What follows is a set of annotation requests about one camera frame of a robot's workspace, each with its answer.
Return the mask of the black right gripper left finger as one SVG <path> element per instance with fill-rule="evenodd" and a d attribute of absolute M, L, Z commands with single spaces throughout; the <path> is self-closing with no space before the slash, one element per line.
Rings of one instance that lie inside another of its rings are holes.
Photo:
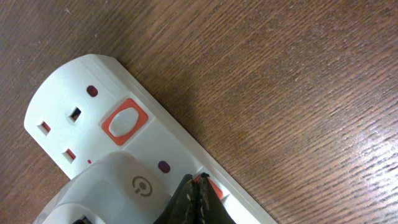
<path fill-rule="evenodd" d="M 154 224 L 193 224 L 197 217 L 196 208 L 197 184 L 193 176 L 187 174 Z"/>

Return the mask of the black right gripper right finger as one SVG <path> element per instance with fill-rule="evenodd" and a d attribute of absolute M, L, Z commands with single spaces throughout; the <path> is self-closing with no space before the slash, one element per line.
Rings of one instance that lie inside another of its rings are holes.
<path fill-rule="evenodd" d="M 198 224 L 235 224 L 218 198 L 207 173 L 195 178 L 198 187 L 197 204 L 195 205 L 195 223 Z"/>

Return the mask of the white power strip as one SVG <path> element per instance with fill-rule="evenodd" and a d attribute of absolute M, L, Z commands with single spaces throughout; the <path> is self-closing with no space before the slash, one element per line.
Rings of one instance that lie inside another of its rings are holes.
<path fill-rule="evenodd" d="M 56 69 L 33 95 L 25 130 L 69 181 L 113 152 L 141 162 L 170 194 L 207 173 L 235 223 L 274 219 L 113 57 L 88 54 Z"/>

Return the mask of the white charger plug adapter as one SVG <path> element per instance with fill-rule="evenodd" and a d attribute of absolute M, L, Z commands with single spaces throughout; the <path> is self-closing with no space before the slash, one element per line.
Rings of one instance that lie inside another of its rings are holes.
<path fill-rule="evenodd" d="M 141 162 L 113 152 L 72 178 L 35 223 L 154 223 L 169 200 Z"/>

